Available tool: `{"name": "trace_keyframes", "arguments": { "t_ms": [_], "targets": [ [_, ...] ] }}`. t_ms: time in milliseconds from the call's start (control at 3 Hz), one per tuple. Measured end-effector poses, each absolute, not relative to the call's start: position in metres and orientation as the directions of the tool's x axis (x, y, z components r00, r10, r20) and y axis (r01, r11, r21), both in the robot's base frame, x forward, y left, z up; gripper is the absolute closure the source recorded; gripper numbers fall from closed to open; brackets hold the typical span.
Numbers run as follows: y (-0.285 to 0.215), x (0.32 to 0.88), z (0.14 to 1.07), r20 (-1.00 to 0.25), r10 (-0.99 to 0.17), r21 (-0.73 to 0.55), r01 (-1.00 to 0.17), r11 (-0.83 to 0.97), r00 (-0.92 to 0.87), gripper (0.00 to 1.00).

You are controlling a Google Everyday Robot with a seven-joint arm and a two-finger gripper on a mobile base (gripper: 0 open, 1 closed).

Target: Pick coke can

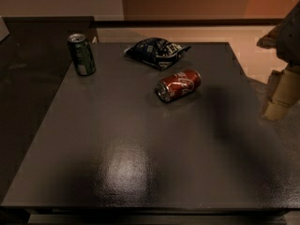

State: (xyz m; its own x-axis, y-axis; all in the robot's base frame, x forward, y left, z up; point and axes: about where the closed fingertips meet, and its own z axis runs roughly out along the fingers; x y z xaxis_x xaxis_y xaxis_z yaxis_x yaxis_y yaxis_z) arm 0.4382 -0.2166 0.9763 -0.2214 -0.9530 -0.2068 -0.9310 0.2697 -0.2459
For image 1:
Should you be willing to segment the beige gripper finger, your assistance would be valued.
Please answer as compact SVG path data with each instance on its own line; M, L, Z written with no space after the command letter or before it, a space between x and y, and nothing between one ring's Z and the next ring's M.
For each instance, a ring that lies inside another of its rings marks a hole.
M300 67L273 70L266 86L262 117L271 121L283 118L300 100Z
M275 49L278 45L280 27L276 26L257 41L257 46L263 49Z

